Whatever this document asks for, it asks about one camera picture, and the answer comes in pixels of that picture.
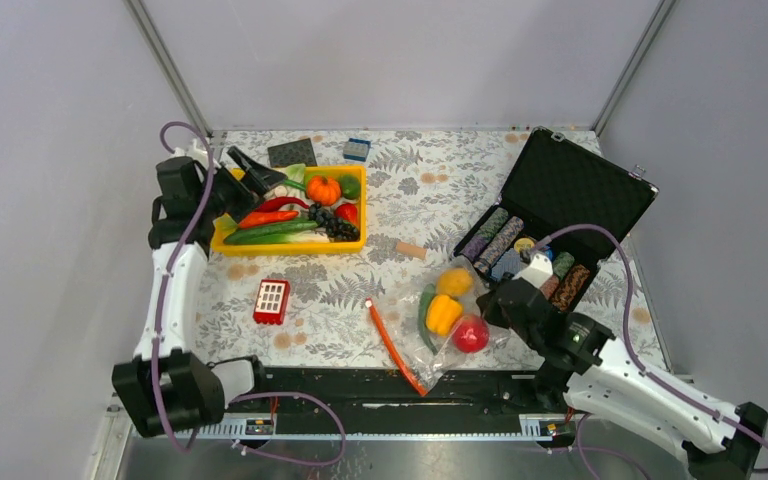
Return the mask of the red fake apple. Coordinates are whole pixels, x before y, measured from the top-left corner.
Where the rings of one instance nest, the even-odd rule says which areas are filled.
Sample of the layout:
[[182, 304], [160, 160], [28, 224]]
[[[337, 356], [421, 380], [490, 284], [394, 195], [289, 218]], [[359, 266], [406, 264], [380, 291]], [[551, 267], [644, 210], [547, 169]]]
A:
[[473, 314], [463, 315], [450, 334], [452, 344], [462, 353], [471, 354], [483, 350], [490, 339], [485, 320]]

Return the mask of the fake orange tangerine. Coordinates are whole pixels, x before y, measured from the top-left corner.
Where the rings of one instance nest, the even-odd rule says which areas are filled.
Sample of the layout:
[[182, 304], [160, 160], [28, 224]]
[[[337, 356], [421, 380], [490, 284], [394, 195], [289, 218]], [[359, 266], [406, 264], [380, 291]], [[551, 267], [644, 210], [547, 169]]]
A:
[[331, 177], [315, 175], [306, 184], [306, 194], [314, 203], [332, 206], [342, 197], [339, 182]]

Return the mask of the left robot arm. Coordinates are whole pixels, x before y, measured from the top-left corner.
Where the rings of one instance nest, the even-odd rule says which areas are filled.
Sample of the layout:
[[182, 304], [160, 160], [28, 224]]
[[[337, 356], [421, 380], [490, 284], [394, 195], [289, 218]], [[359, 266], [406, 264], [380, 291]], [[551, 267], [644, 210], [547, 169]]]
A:
[[232, 400], [248, 411], [269, 401], [270, 385], [254, 356], [227, 367], [209, 366], [194, 353], [199, 287], [206, 272], [215, 221], [241, 220], [286, 180], [233, 147], [242, 172], [186, 155], [157, 164], [160, 194], [152, 204], [148, 243], [153, 283], [147, 318], [132, 358], [114, 366], [112, 385], [135, 430], [144, 438], [174, 436], [222, 421]]

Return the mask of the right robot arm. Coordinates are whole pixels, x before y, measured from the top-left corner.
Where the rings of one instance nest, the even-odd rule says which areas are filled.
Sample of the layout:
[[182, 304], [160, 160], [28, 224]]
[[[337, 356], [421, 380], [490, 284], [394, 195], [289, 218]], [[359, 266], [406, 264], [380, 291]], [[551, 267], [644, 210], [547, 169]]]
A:
[[646, 362], [635, 363], [611, 329], [561, 312], [527, 280], [478, 297], [481, 316], [509, 329], [543, 359], [532, 389], [543, 410], [569, 407], [608, 420], [659, 446], [695, 479], [747, 479], [755, 471], [768, 413], [696, 390]]

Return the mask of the orange fake carrot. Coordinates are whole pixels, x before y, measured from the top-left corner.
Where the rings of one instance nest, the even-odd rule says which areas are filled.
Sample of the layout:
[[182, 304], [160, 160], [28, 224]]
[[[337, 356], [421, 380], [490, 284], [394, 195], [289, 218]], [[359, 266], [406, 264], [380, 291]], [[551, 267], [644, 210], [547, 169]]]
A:
[[238, 223], [240, 229], [250, 229], [259, 226], [265, 226], [275, 223], [287, 222], [296, 219], [299, 216], [298, 211], [276, 211], [269, 213], [253, 212]]

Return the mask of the yellow fake bell pepper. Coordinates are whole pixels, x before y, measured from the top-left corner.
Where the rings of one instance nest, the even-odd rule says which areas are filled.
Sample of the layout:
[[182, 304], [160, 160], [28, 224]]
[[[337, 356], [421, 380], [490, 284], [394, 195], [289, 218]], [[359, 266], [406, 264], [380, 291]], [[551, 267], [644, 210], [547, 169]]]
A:
[[431, 333], [448, 336], [463, 310], [458, 300], [447, 295], [435, 295], [428, 309], [426, 326]]

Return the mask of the dark green fake pepper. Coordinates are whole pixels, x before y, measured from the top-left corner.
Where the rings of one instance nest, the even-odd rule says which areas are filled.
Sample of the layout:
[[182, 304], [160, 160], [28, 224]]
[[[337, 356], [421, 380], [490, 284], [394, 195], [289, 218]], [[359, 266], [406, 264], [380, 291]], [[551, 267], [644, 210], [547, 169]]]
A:
[[430, 331], [426, 326], [426, 319], [427, 319], [428, 309], [435, 295], [436, 295], [435, 285], [427, 284], [423, 288], [420, 294], [419, 304], [418, 304], [418, 314], [417, 314], [418, 333], [424, 345], [429, 349], [429, 351], [433, 355], [438, 354], [438, 347], [435, 345], [434, 341], [431, 339]]

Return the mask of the clear zip top bag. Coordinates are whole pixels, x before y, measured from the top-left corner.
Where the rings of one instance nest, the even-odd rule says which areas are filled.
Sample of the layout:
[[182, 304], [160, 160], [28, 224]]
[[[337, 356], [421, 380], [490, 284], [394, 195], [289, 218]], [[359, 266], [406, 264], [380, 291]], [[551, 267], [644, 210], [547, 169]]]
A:
[[479, 312], [487, 285], [462, 257], [365, 301], [396, 369], [424, 397], [449, 370], [503, 346], [507, 329]]

